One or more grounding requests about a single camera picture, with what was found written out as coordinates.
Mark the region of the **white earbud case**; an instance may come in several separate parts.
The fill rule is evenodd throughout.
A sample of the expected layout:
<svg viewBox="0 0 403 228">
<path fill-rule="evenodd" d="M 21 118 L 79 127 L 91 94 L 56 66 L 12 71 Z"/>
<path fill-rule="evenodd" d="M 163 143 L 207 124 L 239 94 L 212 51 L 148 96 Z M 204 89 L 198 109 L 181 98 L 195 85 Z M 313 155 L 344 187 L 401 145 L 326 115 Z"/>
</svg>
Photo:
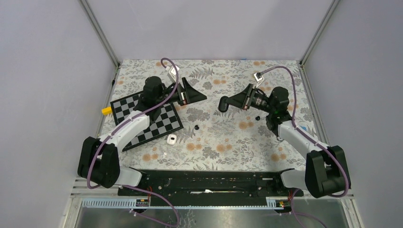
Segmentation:
<svg viewBox="0 0 403 228">
<path fill-rule="evenodd" d="M 177 142 L 177 136 L 175 134 L 169 134 L 167 137 L 167 143 L 169 145 L 175 145 Z"/>
</svg>

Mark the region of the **black earbud charging case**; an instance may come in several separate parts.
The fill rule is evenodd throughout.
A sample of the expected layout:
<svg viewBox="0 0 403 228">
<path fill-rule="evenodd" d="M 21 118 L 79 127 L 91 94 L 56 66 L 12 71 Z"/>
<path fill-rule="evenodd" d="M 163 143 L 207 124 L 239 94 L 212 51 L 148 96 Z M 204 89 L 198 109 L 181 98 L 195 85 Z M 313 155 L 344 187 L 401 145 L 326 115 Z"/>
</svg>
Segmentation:
<svg viewBox="0 0 403 228">
<path fill-rule="evenodd" d="M 222 96 L 219 100 L 219 104 L 218 104 L 218 110 L 221 113 L 225 113 L 227 112 L 228 108 L 229 108 L 229 104 L 227 103 L 228 97 L 227 96 Z"/>
</svg>

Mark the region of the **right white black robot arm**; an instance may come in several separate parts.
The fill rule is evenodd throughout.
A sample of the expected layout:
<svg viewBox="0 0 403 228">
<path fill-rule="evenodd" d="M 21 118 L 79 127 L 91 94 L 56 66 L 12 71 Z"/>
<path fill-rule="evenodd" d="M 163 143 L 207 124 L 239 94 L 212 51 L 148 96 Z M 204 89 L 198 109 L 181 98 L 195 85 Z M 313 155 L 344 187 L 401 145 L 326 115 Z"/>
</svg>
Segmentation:
<svg viewBox="0 0 403 228">
<path fill-rule="evenodd" d="M 273 181 L 272 188 L 277 195 L 284 196 L 291 188 L 307 190 L 315 198 L 340 198 L 348 193 L 351 183 L 344 150 L 340 146 L 329 146 L 314 139 L 297 126 L 294 116 L 288 111 L 287 89 L 278 86 L 266 96 L 249 84 L 236 95 L 223 96 L 218 110 L 226 112 L 231 105 L 242 110 L 253 107 L 266 112 L 267 128 L 305 157 L 304 171 L 284 170 L 280 178 Z"/>
</svg>

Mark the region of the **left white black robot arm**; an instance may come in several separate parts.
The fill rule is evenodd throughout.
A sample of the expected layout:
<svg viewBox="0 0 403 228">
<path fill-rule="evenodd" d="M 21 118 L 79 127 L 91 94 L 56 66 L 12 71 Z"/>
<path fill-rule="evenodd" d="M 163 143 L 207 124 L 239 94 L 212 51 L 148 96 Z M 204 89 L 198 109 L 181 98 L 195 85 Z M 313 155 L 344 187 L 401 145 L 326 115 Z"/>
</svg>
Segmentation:
<svg viewBox="0 0 403 228">
<path fill-rule="evenodd" d="M 157 76 L 147 78 L 136 106 L 121 123 L 99 138 L 89 136 L 84 140 L 77 168 L 78 176 L 87 180 L 90 189 L 93 189 L 91 183 L 104 188 L 128 185 L 135 195 L 144 194 L 147 183 L 142 179 L 142 173 L 133 168 L 121 167 L 119 153 L 155 122 L 165 104 L 177 102 L 179 105 L 188 105 L 206 98 L 184 77 L 169 87 Z"/>
</svg>

